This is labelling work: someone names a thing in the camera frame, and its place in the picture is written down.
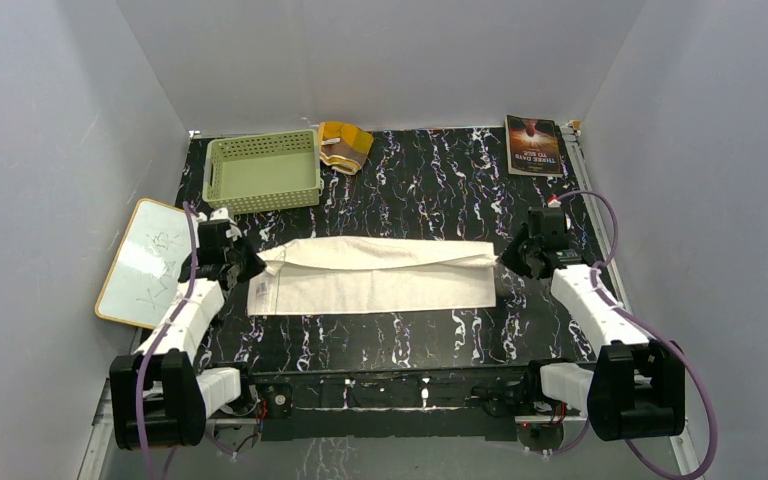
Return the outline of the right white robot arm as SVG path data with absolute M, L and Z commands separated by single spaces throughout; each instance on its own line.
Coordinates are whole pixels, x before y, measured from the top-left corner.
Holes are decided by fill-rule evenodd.
M 620 314 L 621 305 L 570 247 L 559 208 L 528 213 L 500 263 L 540 283 L 578 323 L 598 358 L 534 360 L 524 375 L 525 405 L 537 414 L 564 404 L 584 414 L 605 441 L 676 436 L 684 429 L 685 369 L 667 344 Z

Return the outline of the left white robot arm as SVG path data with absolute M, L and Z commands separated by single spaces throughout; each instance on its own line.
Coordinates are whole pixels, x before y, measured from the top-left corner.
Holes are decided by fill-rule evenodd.
M 225 208 L 192 218 L 191 238 L 162 320 L 110 366 L 114 437 L 123 450 L 195 446 L 214 413 L 247 416 L 260 400 L 243 363 L 199 368 L 196 355 L 230 293 L 266 265 Z

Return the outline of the white towel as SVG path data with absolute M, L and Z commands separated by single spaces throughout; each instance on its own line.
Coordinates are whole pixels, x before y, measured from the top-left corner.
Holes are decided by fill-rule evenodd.
M 251 316 L 342 315 L 492 308 L 489 242 L 358 236 L 296 239 L 259 254 Z

